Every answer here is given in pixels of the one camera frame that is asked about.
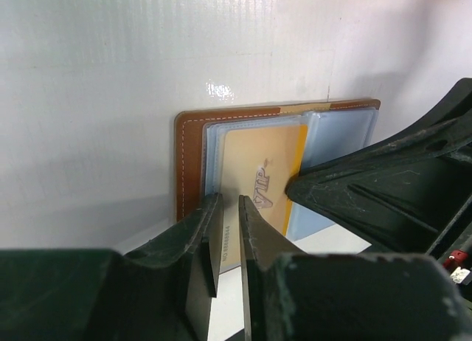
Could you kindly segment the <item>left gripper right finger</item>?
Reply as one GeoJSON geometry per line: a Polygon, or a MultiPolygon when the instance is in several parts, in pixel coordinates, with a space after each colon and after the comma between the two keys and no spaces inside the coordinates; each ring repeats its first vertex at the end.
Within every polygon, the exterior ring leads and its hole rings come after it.
{"type": "Polygon", "coordinates": [[[469,340],[471,312],[433,258],[303,252],[238,202],[247,340],[469,340]]]}

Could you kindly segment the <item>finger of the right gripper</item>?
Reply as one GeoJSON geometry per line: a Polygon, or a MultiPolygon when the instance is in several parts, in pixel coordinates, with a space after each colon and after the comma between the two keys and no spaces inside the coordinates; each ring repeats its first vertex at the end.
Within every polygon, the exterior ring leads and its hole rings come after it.
{"type": "Polygon", "coordinates": [[[459,249],[471,239],[471,80],[398,134],[303,170],[286,192],[378,252],[459,249]]]}

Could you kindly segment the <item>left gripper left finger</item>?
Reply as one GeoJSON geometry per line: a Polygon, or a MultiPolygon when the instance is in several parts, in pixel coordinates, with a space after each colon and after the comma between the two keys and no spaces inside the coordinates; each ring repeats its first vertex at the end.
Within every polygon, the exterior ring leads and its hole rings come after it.
{"type": "Polygon", "coordinates": [[[1,251],[3,340],[206,340],[218,290],[223,199],[146,244],[1,251]]]}

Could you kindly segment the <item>brown leather card holder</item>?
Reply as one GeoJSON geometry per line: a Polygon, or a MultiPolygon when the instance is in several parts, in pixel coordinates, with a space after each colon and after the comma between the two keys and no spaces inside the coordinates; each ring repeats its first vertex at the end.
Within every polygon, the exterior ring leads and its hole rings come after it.
{"type": "MultiPolygon", "coordinates": [[[[306,124],[308,133],[299,174],[306,168],[366,147],[379,107],[379,100],[361,99],[180,113],[175,122],[177,218],[190,214],[203,197],[220,193],[224,140],[228,132],[306,124]]],[[[288,240],[298,241],[332,224],[330,219],[291,203],[287,233],[283,234],[288,240]]]]}

